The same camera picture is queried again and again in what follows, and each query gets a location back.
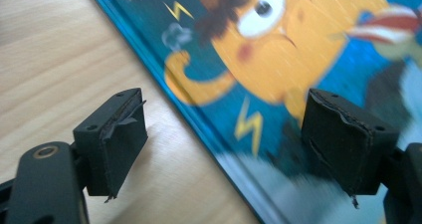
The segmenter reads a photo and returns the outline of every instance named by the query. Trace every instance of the book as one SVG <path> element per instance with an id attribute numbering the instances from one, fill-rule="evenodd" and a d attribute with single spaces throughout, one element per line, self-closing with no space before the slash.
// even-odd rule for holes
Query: book
<path id="1" fill-rule="evenodd" d="M 422 140 L 422 0 L 97 0 L 265 223 L 380 223 L 301 145 L 309 88 Z"/>

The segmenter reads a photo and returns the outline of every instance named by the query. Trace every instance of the cartoon illustration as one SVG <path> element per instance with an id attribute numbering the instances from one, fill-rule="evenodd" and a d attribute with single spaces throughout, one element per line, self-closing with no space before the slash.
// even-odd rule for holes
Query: cartoon illustration
<path id="1" fill-rule="evenodd" d="M 201 1 L 211 15 L 230 7 L 226 0 Z M 269 104 L 284 102 L 301 120 L 305 92 L 341 53 L 347 42 L 342 34 L 363 12 L 387 6 L 385 0 L 248 0 L 232 8 L 234 14 L 226 12 L 224 32 L 210 36 L 226 73 L 211 81 L 193 81 L 184 73 L 189 54 L 181 51 L 167 58 L 165 81 L 181 101 L 198 106 L 220 99 L 239 83 Z"/>

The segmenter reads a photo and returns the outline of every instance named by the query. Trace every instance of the screw hole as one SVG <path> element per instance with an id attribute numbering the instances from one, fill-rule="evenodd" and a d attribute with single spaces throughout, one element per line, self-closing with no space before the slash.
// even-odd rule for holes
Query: screw hole
<path id="1" fill-rule="evenodd" d="M 375 129 L 378 131 L 385 131 L 385 127 L 383 126 L 376 126 Z"/>
<path id="2" fill-rule="evenodd" d="M 87 127 L 87 130 L 88 130 L 88 131 L 91 131 L 91 130 L 94 130 L 94 129 L 96 129 L 96 128 L 97 128 L 97 126 L 93 124 L 93 125 L 88 126 L 88 127 Z"/>

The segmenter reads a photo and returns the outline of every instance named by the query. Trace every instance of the cartoon eye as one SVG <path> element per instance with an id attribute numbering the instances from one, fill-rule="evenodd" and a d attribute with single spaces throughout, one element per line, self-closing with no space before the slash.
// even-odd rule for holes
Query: cartoon eye
<path id="1" fill-rule="evenodd" d="M 261 17 L 268 16 L 272 12 L 271 5 L 266 1 L 258 2 L 257 6 L 255 7 L 255 11 Z"/>
<path id="2" fill-rule="evenodd" d="M 240 18 L 239 33 L 247 38 L 264 35 L 274 28 L 285 13 L 286 0 L 259 0 L 255 7 Z"/>

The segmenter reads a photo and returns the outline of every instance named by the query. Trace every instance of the red and white stripe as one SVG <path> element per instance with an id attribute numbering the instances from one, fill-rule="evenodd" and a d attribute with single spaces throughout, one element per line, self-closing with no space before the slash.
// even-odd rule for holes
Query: red and white stripe
<path id="1" fill-rule="evenodd" d="M 420 26 L 420 18 L 412 9 L 393 6 L 382 10 L 373 19 L 350 29 L 346 34 L 371 42 L 398 44 L 414 37 Z"/>

